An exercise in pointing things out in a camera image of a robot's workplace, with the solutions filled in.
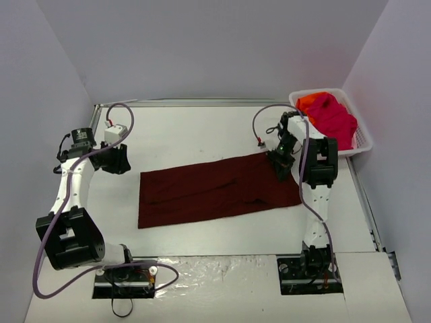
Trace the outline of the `maroon t shirt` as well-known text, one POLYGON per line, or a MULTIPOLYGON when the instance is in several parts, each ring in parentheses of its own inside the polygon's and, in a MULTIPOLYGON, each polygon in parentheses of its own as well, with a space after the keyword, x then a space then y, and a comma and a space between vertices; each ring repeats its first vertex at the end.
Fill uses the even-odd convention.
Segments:
POLYGON ((143 172, 140 229, 194 223, 301 203, 292 176, 280 182, 265 153, 143 172))

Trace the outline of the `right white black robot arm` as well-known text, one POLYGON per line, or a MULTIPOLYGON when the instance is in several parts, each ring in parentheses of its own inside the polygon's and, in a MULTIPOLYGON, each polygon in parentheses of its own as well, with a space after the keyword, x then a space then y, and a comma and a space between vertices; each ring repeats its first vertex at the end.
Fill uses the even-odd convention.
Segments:
POLYGON ((303 276, 313 278, 333 260, 326 222, 338 174, 338 144, 298 112, 284 112, 276 129, 279 143, 267 156, 277 179, 293 176, 300 189, 307 220, 298 268, 303 276))

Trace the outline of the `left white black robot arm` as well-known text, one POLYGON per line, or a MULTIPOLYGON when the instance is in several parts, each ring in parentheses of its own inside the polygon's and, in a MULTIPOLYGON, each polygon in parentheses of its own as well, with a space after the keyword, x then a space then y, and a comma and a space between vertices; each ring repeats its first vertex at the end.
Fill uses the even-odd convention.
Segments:
POLYGON ((36 220, 36 231, 46 240, 44 251, 56 270, 79 266, 112 266, 111 273, 120 281, 135 275, 135 263, 124 244, 104 241, 102 233, 86 207, 90 182, 97 170, 121 175, 131 170, 127 159, 125 125, 116 124, 104 132, 104 140, 96 149, 91 128, 73 130, 73 143, 60 150, 61 182, 49 214, 36 220))

